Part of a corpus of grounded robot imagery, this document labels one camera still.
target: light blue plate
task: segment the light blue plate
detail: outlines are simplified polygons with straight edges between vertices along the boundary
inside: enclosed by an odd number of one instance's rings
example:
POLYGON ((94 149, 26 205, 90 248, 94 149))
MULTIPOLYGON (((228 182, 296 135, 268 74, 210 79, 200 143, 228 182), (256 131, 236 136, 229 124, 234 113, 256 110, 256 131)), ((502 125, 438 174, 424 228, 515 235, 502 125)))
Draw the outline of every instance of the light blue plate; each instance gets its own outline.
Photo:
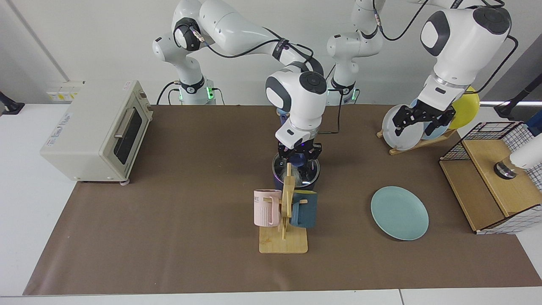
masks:
MULTIPOLYGON (((414 107, 416 106, 416 104, 418 104, 418 100, 417 99, 414 99, 412 101, 412 103, 410 103, 410 107, 414 107)), ((423 122, 423 136, 422 136, 422 140, 431 140, 431 139, 436 139, 442 135, 444 135, 444 133, 448 130, 448 126, 450 126, 450 123, 448 123, 448 125, 446 126, 440 126, 440 127, 437 127, 435 128, 435 130, 433 130, 433 132, 428 136, 425 134, 425 129, 427 128, 427 126, 429 126, 431 122, 423 122)))
POLYGON ((429 227, 423 203, 401 187, 386 186, 376 191, 371 200, 371 213, 382 231, 401 240, 418 239, 429 227))

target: black cable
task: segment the black cable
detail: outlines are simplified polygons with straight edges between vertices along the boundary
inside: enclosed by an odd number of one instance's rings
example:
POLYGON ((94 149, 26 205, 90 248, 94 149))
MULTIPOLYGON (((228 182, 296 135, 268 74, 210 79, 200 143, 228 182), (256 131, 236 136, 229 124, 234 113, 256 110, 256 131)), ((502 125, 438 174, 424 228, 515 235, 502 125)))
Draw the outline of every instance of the black cable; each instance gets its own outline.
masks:
POLYGON ((410 26, 412 25, 412 23, 414 22, 414 20, 416 19, 416 17, 418 17, 418 15, 420 14, 420 12, 422 11, 423 7, 427 4, 429 0, 425 0, 423 3, 422 3, 422 6, 420 6, 420 8, 418 9, 418 11, 416 12, 416 14, 414 14, 414 17, 412 17, 412 19, 410 20, 409 24, 406 26, 406 28, 404 29, 404 31, 397 37, 395 38, 389 38, 386 36, 386 34, 384 33, 384 28, 382 27, 382 21, 380 20, 380 15, 378 14, 378 11, 376 10, 376 6, 375 6, 375 0, 373 0, 373 10, 375 11, 375 16, 377 18, 377 27, 378 29, 380 30, 380 33, 382 33, 382 36, 384 38, 386 38, 387 40, 389 41, 396 41, 396 40, 399 40, 401 37, 403 37, 403 35, 408 31, 408 29, 410 28, 410 26))
POLYGON ((171 105, 170 94, 171 94, 172 91, 179 91, 179 89, 178 88, 173 88, 167 93, 167 103, 170 104, 170 105, 171 105))
POLYGON ((512 54, 514 54, 515 50, 519 46, 519 42, 514 36, 507 35, 506 38, 508 38, 508 39, 510 39, 510 40, 512 40, 514 42, 514 48, 510 51, 510 53, 505 57, 505 59, 501 62, 501 64, 497 67, 497 69, 495 69, 493 74, 491 74, 491 76, 489 77, 487 82, 478 91, 467 91, 467 92, 465 92, 465 94, 478 94, 478 93, 480 93, 489 84, 489 82, 495 77, 497 72, 505 64, 505 62, 510 58, 510 56, 512 56, 512 54))
POLYGON ((222 105, 226 106, 226 103, 224 102, 224 96, 222 95, 222 90, 220 90, 220 88, 211 88, 211 90, 218 90, 220 92, 220 99, 222 99, 222 105))
POLYGON ((295 46, 301 47, 301 48, 303 48, 303 49, 308 50, 309 52, 311 52, 310 55, 304 54, 305 56, 308 56, 308 57, 305 58, 305 61, 303 62, 303 65, 305 65, 306 63, 308 63, 309 60, 311 60, 311 59, 314 58, 314 57, 313 57, 313 56, 314 56, 314 51, 312 51, 311 48, 305 47, 304 45, 300 45, 299 43, 293 43, 293 44, 292 44, 292 43, 289 43, 289 45, 290 45, 291 47, 292 47, 292 45, 295 45, 295 46))
POLYGON ((252 52, 252 51, 254 51, 254 50, 256 50, 256 49, 258 49, 258 48, 260 48, 260 47, 262 47, 262 46, 265 46, 265 45, 268 44, 268 43, 271 43, 271 42, 279 42, 279 41, 280 41, 279 39, 271 39, 271 40, 268 40, 268 41, 266 41, 266 42, 262 42, 261 44, 255 46, 254 48, 252 48, 252 49, 250 49, 250 50, 247 50, 247 51, 245 51, 245 52, 243 52, 243 53, 239 53, 239 54, 237 54, 237 55, 224 55, 224 54, 220 54, 219 52, 215 51, 215 50, 211 47, 211 45, 209 45, 208 43, 205 43, 205 45, 206 45, 213 53, 215 53, 216 55, 218 55, 218 56, 220 56, 220 57, 224 57, 224 58, 237 58, 237 57, 239 57, 239 56, 247 55, 248 53, 250 53, 250 52, 252 52))
POLYGON ((172 81, 172 82, 167 83, 167 85, 165 85, 165 87, 164 87, 164 88, 162 89, 162 91, 160 92, 160 95, 158 96, 158 99, 156 100, 156 105, 158 105, 158 104, 160 103, 160 99, 162 98, 162 94, 164 94, 164 91, 166 91, 166 89, 167 89, 169 86, 173 85, 174 83, 175 83, 175 82, 172 81))
POLYGON ((338 89, 330 89, 329 91, 339 91, 340 93, 340 100, 339 100, 339 112, 337 113, 337 131, 321 131, 318 134, 319 135, 336 135, 340 132, 340 109, 343 105, 343 91, 338 89))
POLYGON ((494 8, 494 9, 496 9, 496 8, 502 8, 503 6, 505 6, 505 2, 502 1, 502 0, 493 0, 493 1, 498 2, 499 4, 498 4, 498 5, 489 5, 489 3, 487 3, 486 0, 482 0, 482 2, 483 2, 483 3, 486 5, 486 7, 488 7, 488 8, 494 8))
POLYGON ((335 69, 336 66, 337 66, 337 64, 335 64, 335 65, 333 65, 333 67, 331 67, 330 72, 329 72, 329 73, 327 74, 327 76, 326 76, 326 81, 327 81, 327 79, 330 77, 331 72, 333 72, 333 69, 335 69))

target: wooden mug holder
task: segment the wooden mug holder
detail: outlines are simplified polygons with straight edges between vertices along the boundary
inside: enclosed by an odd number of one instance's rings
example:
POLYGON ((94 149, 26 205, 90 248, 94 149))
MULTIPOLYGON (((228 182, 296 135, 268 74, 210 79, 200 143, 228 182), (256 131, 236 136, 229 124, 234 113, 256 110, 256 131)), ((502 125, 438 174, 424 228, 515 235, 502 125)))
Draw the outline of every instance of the wooden mug holder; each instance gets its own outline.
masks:
MULTIPOLYGON (((438 142, 441 142, 441 141, 445 141, 445 140, 449 139, 456 132, 457 132, 457 129, 449 129, 445 133, 443 133, 442 136, 440 136, 438 138, 434 138, 434 139, 431 139, 431 140, 420 140, 418 142, 418 144, 416 144, 416 146, 412 147, 411 149, 397 150, 396 148, 392 148, 392 149, 390 149, 390 155, 395 156, 397 154, 400 154, 400 153, 403 153, 403 152, 406 152, 406 151, 414 150, 414 149, 417 149, 417 148, 420 148, 420 147, 424 147, 424 146, 432 145, 432 144, 435 144, 435 143, 438 143, 438 142)), ((376 136, 379 137, 379 138, 384 137, 382 135, 382 130, 377 132, 376 136)))
POLYGON ((260 227, 260 253, 306 253, 308 251, 307 229, 290 225, 292 218, 292 200, 295 178, 292 176, 292 164, 287 164, 287 176, 282 188, 281 220, 278 227, 260 227))

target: oven door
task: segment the oven door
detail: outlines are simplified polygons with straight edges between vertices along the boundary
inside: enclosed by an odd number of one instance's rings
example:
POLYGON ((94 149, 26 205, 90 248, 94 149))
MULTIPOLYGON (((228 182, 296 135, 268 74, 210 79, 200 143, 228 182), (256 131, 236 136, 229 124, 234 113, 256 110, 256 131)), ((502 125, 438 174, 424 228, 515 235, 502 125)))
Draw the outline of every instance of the oven door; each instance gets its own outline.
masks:
POLYGON ((109 151, 109 162, 122 175, 121 179, 127 179, 149 120, 134 94, 121 118, 106 151, 109 151))

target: oven label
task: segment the oven label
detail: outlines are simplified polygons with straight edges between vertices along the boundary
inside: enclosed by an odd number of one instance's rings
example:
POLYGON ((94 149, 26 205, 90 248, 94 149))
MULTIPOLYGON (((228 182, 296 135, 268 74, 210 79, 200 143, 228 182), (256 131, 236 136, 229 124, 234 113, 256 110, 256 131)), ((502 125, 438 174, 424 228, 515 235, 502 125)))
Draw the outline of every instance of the oven label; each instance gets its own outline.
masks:
POLYGON ((122 90, 128 90, 128 89, 130 89, 130 86, 132 86, 132 81, 131 80, 127 81, 124 84, 124 87, 122 88, 122 90))
POLYGON ((73 113, 67 112, 64 114, 64 116, 60 119, 60 122, 56 125, 55 129, 53 130, 53 133, 45 143, 47 146, 53 146, 56 143, 56 140, 60 137, 60 134, 68 124, 68 122, 72 119, 73 113))

